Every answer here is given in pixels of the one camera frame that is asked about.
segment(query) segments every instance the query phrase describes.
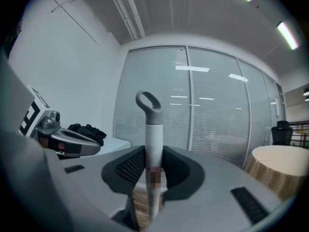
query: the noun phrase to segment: table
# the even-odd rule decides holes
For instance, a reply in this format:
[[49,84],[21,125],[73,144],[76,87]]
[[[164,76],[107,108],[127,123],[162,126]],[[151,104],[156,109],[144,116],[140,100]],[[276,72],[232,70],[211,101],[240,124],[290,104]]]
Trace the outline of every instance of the table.
[[246,172],[283,201],[295,196],[308,175],[309,150],[270,145],[254,149]]
[[306,136],[309,135],[309,130],[297,130],[296,133],[304,135],[303,147],[306,145]]

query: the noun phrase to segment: chair backrest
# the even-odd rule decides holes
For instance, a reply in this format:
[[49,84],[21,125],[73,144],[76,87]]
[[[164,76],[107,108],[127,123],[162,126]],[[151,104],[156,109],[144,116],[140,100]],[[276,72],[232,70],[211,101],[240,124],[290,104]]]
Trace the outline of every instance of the chair backrest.
[[282,120],[277,122],[277,126],[271,128],[273,145],[290,145],[293,129],[289,122]]

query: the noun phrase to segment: round table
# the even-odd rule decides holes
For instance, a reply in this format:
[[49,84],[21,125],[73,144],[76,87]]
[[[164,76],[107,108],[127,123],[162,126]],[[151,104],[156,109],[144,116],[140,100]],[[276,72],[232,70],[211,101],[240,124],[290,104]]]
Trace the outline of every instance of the round table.
[[309,170],[309,150],[292,146],[262,146],[252,151],[246,172],[283,201],[297,194]]
[[309,135],[309,130],[297,130],[296,133],[304,135],[303,147],[306,145],[306,136]]

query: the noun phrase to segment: gray handle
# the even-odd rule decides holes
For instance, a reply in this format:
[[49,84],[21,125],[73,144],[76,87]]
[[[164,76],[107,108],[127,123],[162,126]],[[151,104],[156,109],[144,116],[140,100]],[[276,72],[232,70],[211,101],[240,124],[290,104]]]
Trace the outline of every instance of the gray handle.
[[[153,104],[152,108],[141,101],[144,95]],[[140,90],[135,97],[136,104],[146,114],[146,125],[163,125],[163,111],[159,100],[149,91]]]

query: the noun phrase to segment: black cloth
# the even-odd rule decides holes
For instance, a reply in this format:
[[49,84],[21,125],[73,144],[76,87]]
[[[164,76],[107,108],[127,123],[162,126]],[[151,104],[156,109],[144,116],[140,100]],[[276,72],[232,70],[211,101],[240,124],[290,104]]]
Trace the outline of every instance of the black cloth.
[[91,125],[81,126],[80,124],[74,124],[70,125],[68,130],[91,138],[92,140],[97,141],[101,146],[104,145],[103,139],[106,137],[106,134],[99,129],[92,127]]

